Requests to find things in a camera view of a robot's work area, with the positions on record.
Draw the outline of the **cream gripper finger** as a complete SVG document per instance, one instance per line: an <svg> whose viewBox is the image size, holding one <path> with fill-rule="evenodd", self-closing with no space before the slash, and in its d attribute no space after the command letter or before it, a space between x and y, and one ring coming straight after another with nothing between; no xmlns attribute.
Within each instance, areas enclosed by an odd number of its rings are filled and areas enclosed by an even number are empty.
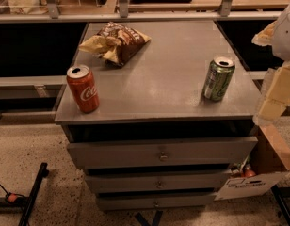
<svg viewBox="0 0 290 226"><path fill-rule="evenodd" d="M276 22L272 22L258 34L255 34L251 42L258 46L272 45L275 24Z"/></svg>
<svg viewBox="0 0 290 226"><path fill-rule="evenodd" d="M262 97L252 118L256 125L270 125L276 121L287 108L286 104Z"/></svg>

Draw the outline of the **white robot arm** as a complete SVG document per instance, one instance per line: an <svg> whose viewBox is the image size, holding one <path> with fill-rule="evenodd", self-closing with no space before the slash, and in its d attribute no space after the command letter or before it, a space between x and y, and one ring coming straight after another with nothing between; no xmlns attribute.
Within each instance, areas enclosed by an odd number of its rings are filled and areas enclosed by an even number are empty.
<svg viewBox="0 0 290 226"><path fill-rule="evenodd" d="M266 126L276 121L290 105L290 4L251 42L259 46L270 45L273 56L283 61L279 69L266 73L262 95L253 116L256 125Z"/></svg>

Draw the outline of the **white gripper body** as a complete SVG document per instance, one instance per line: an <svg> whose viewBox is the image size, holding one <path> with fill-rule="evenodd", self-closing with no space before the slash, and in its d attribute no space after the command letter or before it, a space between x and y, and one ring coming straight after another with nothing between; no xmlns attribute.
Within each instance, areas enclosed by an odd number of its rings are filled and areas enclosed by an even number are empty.
<svg viewBox="0 0 290 226"><path fill-rule="evenodd" d="M290 62L285 61L275 71L266 98L281 105L290 105Z"/></svg>

